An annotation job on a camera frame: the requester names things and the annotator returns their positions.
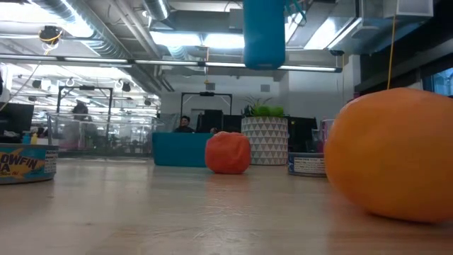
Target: computer monitor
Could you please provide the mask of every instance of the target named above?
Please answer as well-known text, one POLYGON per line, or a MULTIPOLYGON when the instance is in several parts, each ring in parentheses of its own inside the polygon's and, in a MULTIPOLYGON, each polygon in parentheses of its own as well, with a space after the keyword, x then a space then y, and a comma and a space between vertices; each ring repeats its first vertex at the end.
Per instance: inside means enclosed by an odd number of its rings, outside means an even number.
MULTIPOLYGON (((0 108, 3 107, 4 104, 5 103, 0 103, 0 108)), ((0 111, 0 135, 3 135, 5 130, 20 135, 22 135, 22 132, 24 131, 30 131, 34 110, 34 105, 8 103, 5 108, 0 111)))

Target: white patterned planter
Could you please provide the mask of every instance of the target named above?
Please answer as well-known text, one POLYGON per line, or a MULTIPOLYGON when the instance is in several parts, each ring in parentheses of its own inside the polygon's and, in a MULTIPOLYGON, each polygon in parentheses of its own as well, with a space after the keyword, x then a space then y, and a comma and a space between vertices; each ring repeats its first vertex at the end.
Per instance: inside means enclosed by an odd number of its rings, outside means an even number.
POLYGON ((251 163, 285 165, 288 160, 288 121, 277 117, 242 119, 242 133, 251 147, 251 163))

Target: orange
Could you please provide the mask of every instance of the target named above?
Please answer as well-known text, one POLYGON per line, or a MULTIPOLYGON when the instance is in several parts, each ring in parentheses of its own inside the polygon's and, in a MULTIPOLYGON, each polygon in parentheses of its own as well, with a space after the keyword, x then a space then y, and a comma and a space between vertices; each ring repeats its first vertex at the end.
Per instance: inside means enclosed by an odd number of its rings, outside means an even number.
POLYGON ((453 100, 416 89, 362 96, 338 114, 324 149, 329 181, 385 217, 453 220, 453 100))
POLYGON ((242 174, 250 165, 250 143, 240 133, 219 132, 206 144, 205 161, 217 174, 242 174))

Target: green plant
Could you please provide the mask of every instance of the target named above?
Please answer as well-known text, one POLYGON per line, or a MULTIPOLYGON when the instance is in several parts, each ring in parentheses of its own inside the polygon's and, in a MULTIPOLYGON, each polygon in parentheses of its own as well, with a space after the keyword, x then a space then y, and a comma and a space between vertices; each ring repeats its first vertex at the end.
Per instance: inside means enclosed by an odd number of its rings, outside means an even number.
POLYGON ((283 107, 267 106, 266 103, 272 98, 262 100, 252 96, 246 97, 248 105, 241 111, 244 117, 283 117, 283 107))

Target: potted plant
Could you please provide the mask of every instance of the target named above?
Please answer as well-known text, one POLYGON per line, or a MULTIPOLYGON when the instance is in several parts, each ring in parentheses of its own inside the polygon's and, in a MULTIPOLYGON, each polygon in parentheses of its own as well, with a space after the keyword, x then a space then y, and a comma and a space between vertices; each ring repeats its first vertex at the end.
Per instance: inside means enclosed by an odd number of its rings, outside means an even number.
POLYGON ((251 163, 285 165, 288 160, 288 121, 282 107, 266 105, 266 100, 247 97, 241 131, 251 146, 251 163))

